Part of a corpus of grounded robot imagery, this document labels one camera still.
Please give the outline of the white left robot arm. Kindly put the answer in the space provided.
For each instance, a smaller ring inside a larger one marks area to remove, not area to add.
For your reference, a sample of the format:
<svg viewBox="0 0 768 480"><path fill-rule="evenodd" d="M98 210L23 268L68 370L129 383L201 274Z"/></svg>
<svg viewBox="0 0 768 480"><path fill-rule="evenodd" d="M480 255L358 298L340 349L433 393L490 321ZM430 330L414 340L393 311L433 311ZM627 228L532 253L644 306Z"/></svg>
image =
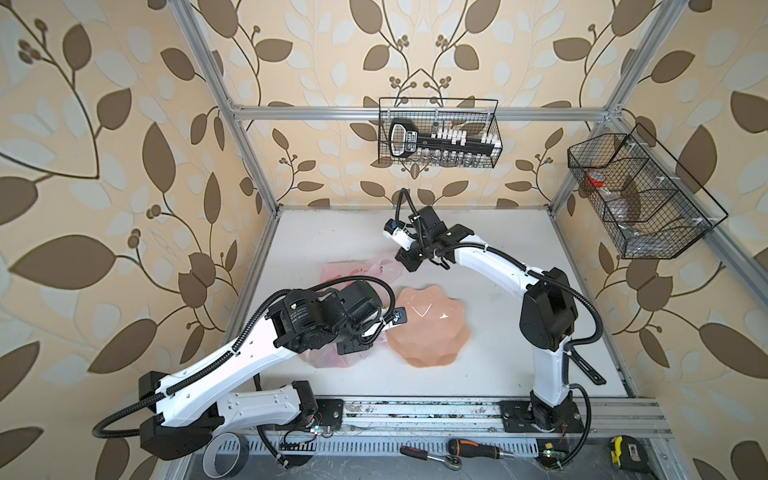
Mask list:
<svg viewBox="0 0 768 480"><path fill-rule="evenodd" d="M367 275L271 294L230 342L175 374L152 371L139 400L99 421L100 439L137 437L143 450L175 460L214 436L244 427L311 424L318 410L306 381L249 394L237 387L267 369L327 345L347 355L369 349L387 329L405 324L392 287Z"/></svg>

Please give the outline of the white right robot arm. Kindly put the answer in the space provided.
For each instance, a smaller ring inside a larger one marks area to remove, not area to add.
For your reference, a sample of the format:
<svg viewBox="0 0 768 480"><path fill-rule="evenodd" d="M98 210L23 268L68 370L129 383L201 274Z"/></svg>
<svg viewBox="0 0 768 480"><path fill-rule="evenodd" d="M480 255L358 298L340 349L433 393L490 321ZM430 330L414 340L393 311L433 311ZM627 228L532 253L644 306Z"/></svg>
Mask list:
<svg viewBox="0 0 768 480"><path fill-rule="evenodd" d="M519 329L532 345L534 359L526 420L543 432L564 423L575 389L568 380L569 359L576 346L595 343L604 332L598 310L570 286L565 272L528 266L460 224L451 228L439 225L432 234L415 220L390 219L383 233L399 245L396 260L410 272L426 260L444 269L456 264L521 299Z"/></svg>

